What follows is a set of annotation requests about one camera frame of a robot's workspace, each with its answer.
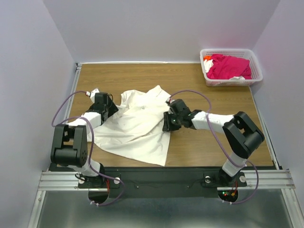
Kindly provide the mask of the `white t shirt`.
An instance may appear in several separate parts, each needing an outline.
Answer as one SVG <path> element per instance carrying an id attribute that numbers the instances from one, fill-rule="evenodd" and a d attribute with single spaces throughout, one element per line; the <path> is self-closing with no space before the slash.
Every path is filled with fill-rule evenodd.
<path id="1" fill-rule="evenodd" d="M 88 141 L 102 150 L 128 159 L 164 166 L 170 133 L 163 132 L 170 97 L 159 85 L 148 92 L 128 90 L 121 94 L 118 112 L 104 123 L 96 112 L 85 112 L 70 126 L 85 125 Z"/>

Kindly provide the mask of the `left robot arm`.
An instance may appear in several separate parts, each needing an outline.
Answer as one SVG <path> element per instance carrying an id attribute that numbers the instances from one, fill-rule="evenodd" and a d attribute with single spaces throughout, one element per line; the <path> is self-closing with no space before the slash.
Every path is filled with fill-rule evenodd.
<path id="1" fill-rule="evenodd" d="M 65 99 L 63 104 L 56 111 L 51 125 L 54 127 L 54 136 L 51 147 L 51 162 L 73 169 L 77 172 L 75 177 L 79 184 L 87 184 L 91 188 L 99 188 L 109 183 L 105 176 L 104 166 L 92 160 L 92 151 L 87 149 L 87 136 L 91 135 L 91 146 L 94 145 L 94 129 L 101 126 L 106 120 L 118 112 L 113 102 L 113 96 L 106 92 L 94 89 L 88 91 L 76 91 L 75 94 L 83 93 L 88 96 L 92 105 L 81 116 L 70 117 L 59 124 L 55 119 L 69 100 Z"/>

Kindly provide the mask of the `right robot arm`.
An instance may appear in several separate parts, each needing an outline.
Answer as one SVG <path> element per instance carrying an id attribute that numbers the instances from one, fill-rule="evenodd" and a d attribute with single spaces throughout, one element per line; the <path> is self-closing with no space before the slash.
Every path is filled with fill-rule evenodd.
<path id="1" fill-rule="evenodd" d="M 219 170 L 219 181 L 230 185 L 236 179 L 237 173 L 245 166 L 251 154 L 265 140 L 264 134 L 245 112 L 235 115 L 210 114 L 202 110 L 191 111 L 183 100 L 167 99 L 169 107 L 163 113 L 163 132 L 173 132 L 181 127 L 193 130 L 210 130 L 214 137 L 222 133 L 232 149 L 227 160 Z"/>

